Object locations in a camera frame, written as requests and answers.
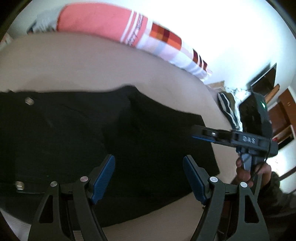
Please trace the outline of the beige woven bed sheet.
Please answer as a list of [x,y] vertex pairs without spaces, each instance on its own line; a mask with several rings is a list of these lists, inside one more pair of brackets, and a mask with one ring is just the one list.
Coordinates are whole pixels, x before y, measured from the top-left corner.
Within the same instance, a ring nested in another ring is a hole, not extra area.
[[[3,92],[110,92],[134,86],[177,111],[200,115],[209,128],[231,128],[201,80],[166,61],[100,37],[40,33],[14,40],[1,51]],[[224,182],[235,176],[233,148],[211,144]],[[203,209],[192,191],[146,215],[103,227],[109,240],[189,240]]]

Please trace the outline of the pink white checkered pillow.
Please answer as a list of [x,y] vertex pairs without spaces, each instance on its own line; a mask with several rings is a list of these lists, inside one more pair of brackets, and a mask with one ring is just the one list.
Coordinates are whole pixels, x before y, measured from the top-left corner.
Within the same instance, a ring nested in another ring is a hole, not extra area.
[[148,52],[204,81],[207,63],[178,35],[129,9],[106,3],[71,3],[44,11],[28,33],[71,32],[107,38]]

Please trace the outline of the brown wooden cabinet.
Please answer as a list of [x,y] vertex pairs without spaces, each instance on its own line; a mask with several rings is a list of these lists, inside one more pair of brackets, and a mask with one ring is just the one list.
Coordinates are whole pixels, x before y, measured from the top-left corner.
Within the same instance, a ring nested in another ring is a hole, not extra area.
[[287,88],[268,109],[273,134],[272,140],[282,149],[295,140],[295,100]]

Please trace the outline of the black white striped garment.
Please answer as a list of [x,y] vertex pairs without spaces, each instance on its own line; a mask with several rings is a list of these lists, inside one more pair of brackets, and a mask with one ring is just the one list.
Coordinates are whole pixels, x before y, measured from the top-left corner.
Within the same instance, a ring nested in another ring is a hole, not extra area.
[[240,120],[235,109],[235,99],[231,93],[222,91],[217,94],[218,106],[229,121],[233,130],[240,130]]

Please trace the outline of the black pants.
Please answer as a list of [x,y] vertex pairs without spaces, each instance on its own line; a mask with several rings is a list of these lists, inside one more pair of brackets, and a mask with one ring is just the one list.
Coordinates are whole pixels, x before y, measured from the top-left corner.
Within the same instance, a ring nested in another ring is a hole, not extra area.
[[134,86],[110,92],[1,93],[1,208],[31,223],[52,181],[75,182],[115,157],[95,213],[103,227],[158,210],[192,189],[191,155],[209,175],[219,168],[209,142],[191,137],[200,115],[168,108]]

